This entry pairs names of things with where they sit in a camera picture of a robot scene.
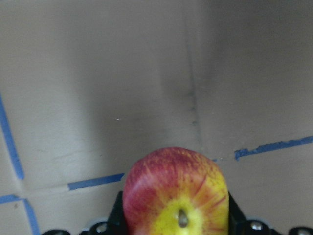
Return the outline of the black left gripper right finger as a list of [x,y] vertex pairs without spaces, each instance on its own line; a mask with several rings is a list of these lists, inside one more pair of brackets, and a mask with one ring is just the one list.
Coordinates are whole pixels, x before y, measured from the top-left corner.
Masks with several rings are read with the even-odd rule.
[[229,195],[229,235],[282,235],[262,219],[247,217],[231,195]]

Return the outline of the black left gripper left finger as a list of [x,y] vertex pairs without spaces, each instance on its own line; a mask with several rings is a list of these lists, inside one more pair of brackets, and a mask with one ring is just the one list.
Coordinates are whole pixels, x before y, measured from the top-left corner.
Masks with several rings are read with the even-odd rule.
[[99,218],[90,222],[82,229],[79,235],[126,235],[127,226],[123,212],[123,191],[120,191],[115,199],[113,208],[107,219]]

